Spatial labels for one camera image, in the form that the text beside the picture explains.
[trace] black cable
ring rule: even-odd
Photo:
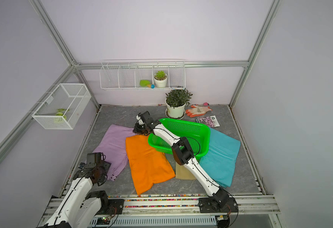
[[[176,138],[174,138],[171,134],[169,134],[168,131],[162,129],[162,128],[154,128],[154,129],[159,129],[159,130],[163,130],[165,131],[166,133],[168,133],[168,135],[170,135],[170,137],[172,137],[173,139],[177,140]],[[198,143],[198,146],[199,146],[199,150],[198,150],[198,153],[196,153],[193,157],[195,157],[197,154],[199,154],[199,152],[201,151],[201,144],[197,141],[197,139],[195,138],[192,138],[192,137],[189,137],[189,136],[185,136],[186,138],[191,138],[191,139],[194,139],[197,143]]]
[[[116,222],[117,219],[118,219],[118,215],[117,215],[115,221],[110,226],[107,226],[107,228],[110,228]]]
[[[166,131],[166,130],[164,130],[164,129],[162,129],[162,128],[154,128],[154,129],[163,130],[163,131],[165,131],[166,133],[168,133],[168,135],[170,135],[170,137],[172,137],[173,139],[177,140],[177,139],[176,139],[176,138],[174,138],[174,137],[173,137],[171,134],[169,134],[169,132],[168,132],[168,131]]]
[[[107,174],[106,174],[106,175],[105,175],[105,180],[102,182],[102,184],[98,184],[98,183],[97,183],[98,187],[99,187],[99,186],[102,186],[102,185],[106,182],[107,179],[108,179],[108,176],[107,176]]]
[[[208,182],[210,182],[211,184],[215,185],[215,184],[212,183],[207,177],[205,177],[205,175],[203,175],[203,173],[197,168],[196,164],[193,164],[193,165],[194,165],[194,167],[196,167],[196,169],[202,174],[202,176],[203,176],[206,180],[208,180]]]
[[[197,143],[198,143],[198,146],[199,146],[199,150],[198,150],[198,153],[196,153],[194,156],[193,156],[193,158],[194,157],[196,157],[196,155],[197,154],[199,154],[199,152],[201,152],[201,144],[197,141],[197,139],[195,139],[195,138],[192,138],[192,137],[188,137],[188,136],[186,136],[186,138],[191,138],[191,139],[194,139]]]
[[[237,205],[237,203],[236,203],[236,206],[237,206],[237,214],[236,214],[236,217],[235,217],[233,223],[231,223],[228,227],[230,227],[230,226],[232,226],[232,225],[234,224],[234,222],[235,222],[236,219],[237,219],[237,216],[239,215],[239,206]]]

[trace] wall-mounted wire shelf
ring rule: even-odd
[[[149,87],[141,87],[140,80],[149,80],[153,84],[154,74],[160,70],[168,75],[168,80],[166,87],[155,87],[155,90],[184,89],[186,87],[184,60],[168,62],[160,60],[111,62],[105,60],[101,63],[100,87],[104,90],[153,90]]]
[[[32,117],[45,129],[74,129],[91,98],[85,84],[60,83]]]

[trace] small succulent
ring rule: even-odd
[[[154,78],[155,78],[156,80],[161,81],[161,80],[166,79],[167,76],[165,75],[164,71],[160,70],[160,71],[158,71],[158,72],[155,74]]]
[[[189,100],[193,94],[189,93],[187,89],[174,89],[166,94],[166,103],[170,107],[179,107],[184,104],[189,105]]]

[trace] green toy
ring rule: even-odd
[[[150,84],[150,81],[148,81],[148,80],[140,80],[140,86],[141,87],[149,87],[151,89],[155,88],[155,85]]]
[[[67,117],[64,115],[64,113],[62,113],[62,112],[64,112],[64,111],[69,111],[69,109],[68,110],[66,110],[66,109],[63,109],[63,108],[59,108],[58,110],[58,113],[56,113],[55,114],[55,116],[63,116],[64,117],[64,119],[66,120],[67,119]],[[59,117],[59,118],[54,118],[54,123],[61,123],[61,122],[63,122],[64,120],[63,120],[63,118],[61,118],[61,117]]]

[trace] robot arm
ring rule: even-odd
[[[105,191],[88,192],[95,183],[103,183],[110,163],[102,160],[103,153],[90,153],[73,177],[70,189],[60,206],[42,228],[85,228],[94,215],[108,210]]]
[[[203,170],[194,157],[193,150],[186,137],[173,134],[160,121],[154,121],[147,111],[142,114],[139,113],[136,119],[138,121],[135,124],[134,133],[144,135],[153,133],[164,139],[171,146],[175,161],[186,167],[196,177],[210,197],[214,207],[219,210],[226,206],[230,198],[229,193]]]

